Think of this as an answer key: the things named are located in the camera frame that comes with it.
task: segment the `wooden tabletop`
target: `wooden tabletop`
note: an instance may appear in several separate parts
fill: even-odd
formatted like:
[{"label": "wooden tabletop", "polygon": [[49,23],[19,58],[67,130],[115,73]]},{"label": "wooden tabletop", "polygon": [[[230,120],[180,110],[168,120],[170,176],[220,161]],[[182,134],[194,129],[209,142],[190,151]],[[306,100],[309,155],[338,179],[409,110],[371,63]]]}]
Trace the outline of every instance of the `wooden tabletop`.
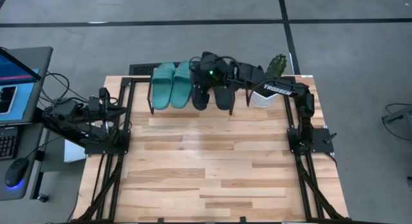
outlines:
[{"label": "wooden tabletop", "polygon": [[[106,77],[104,86],[112,97],[118,95],[121,79]],[[325,125],[313,77],[296,76],[296,81],[309,85],[315,95],[313,125]],[[211,92],[205,111],[194,109],[189,101],[184,109],[169,106],[152,115],[147,90],[148,83],[136,84],[132,141],[122,170],[116,222],[152,222],[158,218],[175,222],[239,221],[241,216],[248,221],[304,221],[282,97],[268,109],[252,103],[247,107],[245,92],[239,90],[233,115],[229,116],[228,111],[216,107]],[[291,103],[296,118],[293,100]],[[322,153],[314,153],[313,158],[320,190],[338,212],[347,216],[334,162]],[[99,161],[100,155],[86,161],[74,218],[90,205]],[[316,216],[310,189],[308,193],[312,215]],[[104,217],[108,216],[108,207]]]}]

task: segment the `green slide sandal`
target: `green slide sandal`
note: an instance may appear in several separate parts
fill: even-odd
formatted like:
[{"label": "green slide sandal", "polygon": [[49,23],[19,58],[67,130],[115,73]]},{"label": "green slide sandal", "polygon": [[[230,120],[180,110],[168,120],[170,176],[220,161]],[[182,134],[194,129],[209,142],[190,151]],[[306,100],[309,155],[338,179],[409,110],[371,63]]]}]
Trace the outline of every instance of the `green slide sandal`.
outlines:
[{"label": "green slide sandal", "polygon": [[170,94],[173,88],[174,64],[165,62],[153,72],[152,105],[157,110],[166,109],[169,106]]},{"label": "green slide sandal", "polygon": [[172,104],[172,107],[181,109],[186,106],[192,90],[191,71],[189,69],[188,61],[183,61],[179,64],[173,80],[170,103]]}]

